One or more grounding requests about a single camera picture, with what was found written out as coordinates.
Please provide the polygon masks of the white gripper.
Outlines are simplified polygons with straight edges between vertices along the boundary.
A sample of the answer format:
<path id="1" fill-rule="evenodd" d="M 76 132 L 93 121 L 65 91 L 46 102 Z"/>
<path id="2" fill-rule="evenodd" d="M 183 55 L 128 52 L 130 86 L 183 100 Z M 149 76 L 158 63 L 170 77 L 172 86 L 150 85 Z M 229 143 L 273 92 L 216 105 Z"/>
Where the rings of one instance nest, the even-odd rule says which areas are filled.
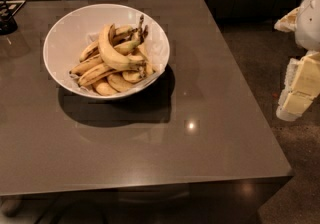
<path id="1" fill-rule="evenodd" d="M 276 116 L 295 121 L 320 94 L 320 0 L 304 0 L 300 7 L 279 19 L 274 28 L 294 32 L 296 43 L 307 49 L 300 60 L 291 58 L 287 66 L 284 89 L 280 94 Z"/>

